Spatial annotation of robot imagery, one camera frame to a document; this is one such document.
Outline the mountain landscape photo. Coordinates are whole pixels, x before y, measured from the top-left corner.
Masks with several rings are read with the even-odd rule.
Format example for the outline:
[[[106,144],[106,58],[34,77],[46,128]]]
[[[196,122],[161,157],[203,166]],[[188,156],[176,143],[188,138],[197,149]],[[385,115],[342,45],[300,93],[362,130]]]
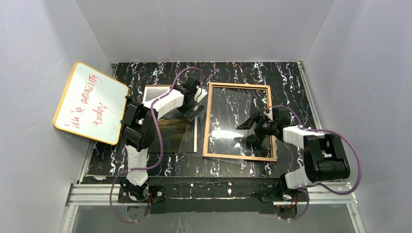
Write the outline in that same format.
[[[149,101],[168,91],[170,85],[146,85],[143,102]],[[197,152],[197,126],[198,118],[189,122],[182,114],[174,109],[158,120],[159,129],[163,139],[164,153],[194,153]],[[160,153],[160,143],[155,131],[154,142],[150,145],[148,153]]]

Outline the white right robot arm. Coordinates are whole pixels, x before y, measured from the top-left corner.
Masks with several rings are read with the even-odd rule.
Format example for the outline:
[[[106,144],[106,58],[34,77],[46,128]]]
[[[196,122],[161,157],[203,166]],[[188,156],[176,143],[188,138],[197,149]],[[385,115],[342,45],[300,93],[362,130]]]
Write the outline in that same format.
[[[243,137],[247,144],[259,147],[268,136],[302,149],[304,165],[281,175],[281,191],[296,190],[320,182],[346,179],[350,167],[341,139],[334,133],[304,130],[292,124],[291,114],[285,108],[255,111],[237,130],[248,130]]]

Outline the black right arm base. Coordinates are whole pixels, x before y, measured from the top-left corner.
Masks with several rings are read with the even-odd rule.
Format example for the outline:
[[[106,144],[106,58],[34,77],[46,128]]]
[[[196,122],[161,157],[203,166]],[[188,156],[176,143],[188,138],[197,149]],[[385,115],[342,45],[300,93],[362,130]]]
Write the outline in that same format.
[[[299,202],[297,190],[289,190],[280,184],[261,185],[258,190],[257,198],[263,203],[280,201],[276,207],[283,213],[288,208],[295,208]]]

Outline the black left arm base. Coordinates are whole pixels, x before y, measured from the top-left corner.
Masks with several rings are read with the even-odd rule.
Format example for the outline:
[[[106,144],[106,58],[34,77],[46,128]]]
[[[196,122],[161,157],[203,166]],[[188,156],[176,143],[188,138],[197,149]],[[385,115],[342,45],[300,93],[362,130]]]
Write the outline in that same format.
[[[119,203],[163,203],[165,201],[166,189],[163,186],[121,185],[118,195]]]

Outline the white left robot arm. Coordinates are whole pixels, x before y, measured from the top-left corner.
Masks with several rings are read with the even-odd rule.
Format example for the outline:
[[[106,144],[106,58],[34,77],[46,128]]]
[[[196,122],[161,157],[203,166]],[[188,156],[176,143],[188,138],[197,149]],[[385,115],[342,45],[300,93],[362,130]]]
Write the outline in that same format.
[[[147,155],[153,142],[159,142],[160,154],[165,151],[159,121],[175,112],[180,114],[179,123],[194,121],[204,109],[201,101],[206,95],[197,79],[188,78],[181,84],[173,83],[157,97],[129,105],[121,128],[128,156],[126,179],[120,182],[125,192],[139,196],[147,188]]]

